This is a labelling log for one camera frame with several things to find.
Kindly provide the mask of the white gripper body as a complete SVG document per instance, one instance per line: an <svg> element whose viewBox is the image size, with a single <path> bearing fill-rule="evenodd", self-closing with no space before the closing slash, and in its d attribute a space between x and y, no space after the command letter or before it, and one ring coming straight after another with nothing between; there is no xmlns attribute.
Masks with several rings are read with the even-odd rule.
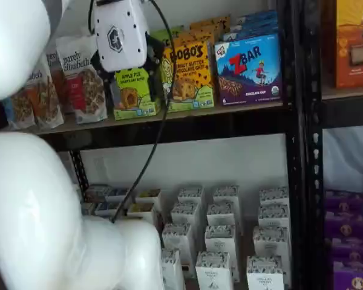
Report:
<svg viewBox="0 0 363 290"><path fill-rule="evenodd" d="M94 24L100 62L105 71L145 64L148 24L142 1L96 1Z"/></svg>

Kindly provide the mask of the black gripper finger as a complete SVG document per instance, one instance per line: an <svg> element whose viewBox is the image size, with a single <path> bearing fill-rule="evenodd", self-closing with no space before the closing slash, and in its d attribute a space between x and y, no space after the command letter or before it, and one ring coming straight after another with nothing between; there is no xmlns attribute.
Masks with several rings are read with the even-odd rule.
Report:
<svg viewBox="0 0 363 290"><path fill-rule="evenodd" d="M146 35L147 58L144 69L148 73L148 88L152 102L161 100L164 97L162 78L160 73L160 62L163 57L165 45L162 41Z"/></svg>
<svg viewBox="0 0 363 290"><path fill-rule="evenodd" d="M96 50L96 52L93 54L91 58L91 65L96 70L97 75L102 79L105 98L106 98L106 107L107 110L112 111L114 109L114 101L113 101L113 86L115 83L114 75L113 73L104 70L100 62L100 56L98 50Z"/></svg>

